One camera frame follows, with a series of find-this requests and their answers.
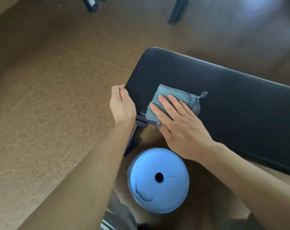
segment folded cloth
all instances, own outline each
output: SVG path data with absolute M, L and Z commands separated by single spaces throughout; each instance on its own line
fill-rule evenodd
M 199 112 L 201 111 L 201 105 L 200 105 L 199 99 L 207 96 L 207 92 L 202 92 L 200 96 L 196 96 L 194 94 L 184 92 L 180 89 L 171 88 L 166 85 L 160 84 L 157 91 L 155 92 L 154 98 L 152 99 L 151 103 L 155 104 L 161 111 L 163 111 L 166 114 L 167 112 L 165 108 L 163 107 L 163 105 L 160 103 L 158 99 L 158 96 L 160 94 L 162 94 L 168 100 L 169 103 L 171 103 L 170 100 L 168 99 L 168 96 L 170 94 L 172 94 L 178 101 L 179 100 L 184 101 L 195 115 L 198 115 Z M 151 111 L 150 104 L 147 107 L 146 119 L 150 121 L 154 121 L 154 122 L 159 122 L 159 119 Z

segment finger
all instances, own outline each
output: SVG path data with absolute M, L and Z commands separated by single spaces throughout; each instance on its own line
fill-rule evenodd
M 131 99 L 128 94 L 128 91 L 125 88 L 120 88 L 120 96 L 122 97 L 123 100 Z
M 122 100 L 122 97 L 120 95 L 120 88 L 125 87 L 125 85 L 114 85 L 112 86 L 112 96 L 111 96 L 111 100 L 115 99 L 115 100 Z
M 180 100 L 179 103 L 189 116 L 196 117 L 196 115 L 193 113 L 193 111 L 191 111 L 191 109 L 186 105 L 184 101 Z
M 150 104 L 150 109 L 152 110 L 152 112 L 157 116 L 157 118 L 165 123 L 166 125 L 168 125 L 172 120 L 166 115 L 164 114 L 155 104 L 151 103 Z
M 160 132 L 162 133 L 162 135 L 164 136 L 167 143 L 169 143 L 172 139 L 174 139 L 172 134 L 170 133 L 169 128 L 166 126 L 166 124 L 163 124 L 162 122 L 158 122 L 157 126 Z
M 178 112 L 173 108 L 173 106 L 166 100 L 166 98 L 162 94 L 158 96 L 158 99 L 173 120 L 177 120 L 180 117 Z
M 169 95 L 168 96 L 169 100 L 172 102 L 174 105 L 175 110 L 181 115 L 181 116 L 188 116 L 188 113 L 185 111 L 185 109 L 182 107 L 182 105 L 178 102 L 178 100 L 173 96 Z

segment blue paper towel roll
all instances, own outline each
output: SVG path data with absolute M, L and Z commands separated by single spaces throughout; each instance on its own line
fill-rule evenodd
M 127 175 L 135 200 L 154 213 L 175 210 L 188 194 L 188 170 L 177 154 L 165 148 L 140 153 L 129 166 Z

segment hand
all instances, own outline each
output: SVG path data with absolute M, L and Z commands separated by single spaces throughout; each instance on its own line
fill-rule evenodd
M 215 144 L 208 131 L 182 100 L 178 102 L 173 95 L 169 95 L 173 107 L 163 95 L 159 95 L 158 98 L 173 119 L 171 120 L 156 105 L 150 104 L 151 110 L 161 121 L 158 127 L 167 145 L 181 157 L 201 163 L 206 152 Z
M 136 118 L 135 104 L 124 87 L 125 85 L 112 87 L 110 108 L 115 119 L 115 125 L 129 123 L 134 126 Z

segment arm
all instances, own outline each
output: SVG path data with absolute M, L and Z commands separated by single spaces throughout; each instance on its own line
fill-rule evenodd
M 124 86 L 113 86 L 115 127 L 18 228 L 98 229 L 135 124 L 135 105 Z
M 267 229 L 290 230 L 290 185 L 214 142 L 187 105 L 170 95 L 159 100 L 171 116 L 151 104 L 161 121 L 158 127 L 168 146 L 180 156 L 197 161 L 228 186 Z

